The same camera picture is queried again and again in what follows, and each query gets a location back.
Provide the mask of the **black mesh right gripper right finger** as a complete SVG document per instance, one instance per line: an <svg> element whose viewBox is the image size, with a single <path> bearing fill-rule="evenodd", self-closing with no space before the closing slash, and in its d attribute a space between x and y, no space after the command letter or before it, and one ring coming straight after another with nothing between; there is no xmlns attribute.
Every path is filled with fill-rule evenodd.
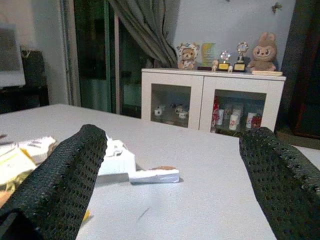
<svg viewBox="0 0 320 240"><path fill-rule="evenodd" d="M278 240L320 238L320 171L267 127L245 131L239 153L255 198Z"/></svg>

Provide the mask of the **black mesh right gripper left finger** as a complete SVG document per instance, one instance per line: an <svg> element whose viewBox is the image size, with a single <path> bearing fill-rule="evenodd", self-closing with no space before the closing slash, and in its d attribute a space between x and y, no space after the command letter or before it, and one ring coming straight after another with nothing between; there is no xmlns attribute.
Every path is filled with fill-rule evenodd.
<svg viewBox="0 0 320 240"><path fill-rule="evenodd" d="M2 240L74 240L107 149L104 130L83 125L62 141L0 209Z"/></svg>

